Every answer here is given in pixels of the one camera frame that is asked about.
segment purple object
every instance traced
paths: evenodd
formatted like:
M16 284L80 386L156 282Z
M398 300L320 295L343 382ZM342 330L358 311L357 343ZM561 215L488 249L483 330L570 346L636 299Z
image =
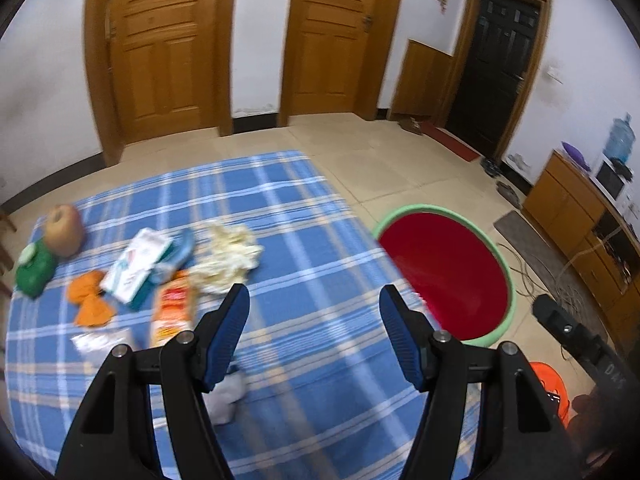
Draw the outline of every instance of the purple object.
M580 166L584 171L591 171L589 165L585 162L582 153L575 146L570 145L568 142L563 142L562 147L566 151L566 154L569 155L578 166Z

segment blue water bottle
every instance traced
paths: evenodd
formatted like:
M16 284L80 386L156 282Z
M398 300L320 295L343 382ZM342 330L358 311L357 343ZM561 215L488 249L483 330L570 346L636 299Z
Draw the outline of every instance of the blue water bottle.
M609 140L604 147L604 155L611 160L612 158L618 158L620 162L626 164L629 155L631 155L631 149L636 142L636 136L634 131L629 126L631 116L626 115L625 119L614 119L613 126L609 132Z

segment screw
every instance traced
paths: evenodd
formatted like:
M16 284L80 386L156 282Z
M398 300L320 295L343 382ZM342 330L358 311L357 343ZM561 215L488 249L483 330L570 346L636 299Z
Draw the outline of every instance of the screw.
M502 351L507 355L516 355L518 353L518 346L516 343L507 341L502 343Z
M451 340L451 334L449 332L447 332L446 330L436 330L433 333L433 338L438 342L438 343L447 343Z
M186 345L187 343L193 341L194 337L195 336L193 335L193 332L191 330L183 330L175 337L175 340L181 345Z
M113 350L111 350L111 355L113 355L114 357L122 357L128 351L129 347L127 345L119 344L113 347Z

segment tiled floor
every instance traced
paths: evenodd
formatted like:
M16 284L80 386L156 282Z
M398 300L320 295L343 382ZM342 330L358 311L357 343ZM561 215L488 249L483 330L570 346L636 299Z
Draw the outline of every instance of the tiled floor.
M366 122L353 114L299 116L292 118L288 128L231 137L218 137L213 128L139 142L126 148L117 166L67 184L12 214L18 232L5 233L2 240L17 256L36 219L57 203L73 202L167 171L289 149L309 155L369 229L399 206L434 203L469 218L495 242L509 245L493 222L512 207L497 193L495 181L484 174L479 159L465 162L429 137L407 133L388 121ZM510 265L518 268L515 257L507 250L502 252ZM12 274L4 280L13 285ZM516 288L524 291L520 276L514 274L514 280ZM4 317L6 303L2 313ZM570 398L591 390L590 378L572 359L564 359L559 345L531 315L529 298L518 296L517 313L504 339L515 341L530 361L555 368ZM0 390L2 401L4 385ZM5 406L0 402L3 416Z

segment door frame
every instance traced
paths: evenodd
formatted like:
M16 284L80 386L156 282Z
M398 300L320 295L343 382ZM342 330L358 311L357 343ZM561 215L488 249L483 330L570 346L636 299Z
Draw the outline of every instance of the door frame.
M524 107L529 100L529 95L533 88L533 82L536 79L536 74L540 68L540 62L542 60L542 53L544 51L546 37L548 34L549 20L551 17L551 2L552 0L521 0L530 4L540 6L540 20L538 22L538 30L536 31L536 37L533 42L531 50L531 56L529 57L529 64L527 65L527 72L524 78L524 84L522 90L516 97L516 101L513 104L511 115L507 121L504 131L500 136L500 141L495 148L493 157L495 160L500 160L504 155L504 152L509 145L513 134L515 133L516 126L520 121L520 117L524 111ZM458 33L458 44L453 55L453 64L450 69L449 79L444 89L444 98L442 100L442 106L436 113L434 124L436 126L444 127L449 119L449 113L453 106L453 101L458 93L460 86L460 80L462 79L462 73L466 66L466 60L471 49L471 43L474 38L476 29L476 20L480 12L480 0L466 0L465 12L460 23L460 32Z
M287 35L282 58L278 126L287 126L291 115L295 54L300 47L300 41L297 41L296 33L300 29L303 19L303 1L290 0ZM369 32L369 39L362 59L356 99L352 110L366 121L376 119L378 97L382 88L382 79L385 75L389 51L391 50L391 41L396 28L399 7L400 0L375 0L373 4L375 22Z
M111 78L107 22L109 2L84 0L84 66L102 156L107 166L113 166L120 161L125 141ZM217 10L217 32L212 53L218 83L216 116L220 136L228 136L233 133L230 60L234 0L217 0Z

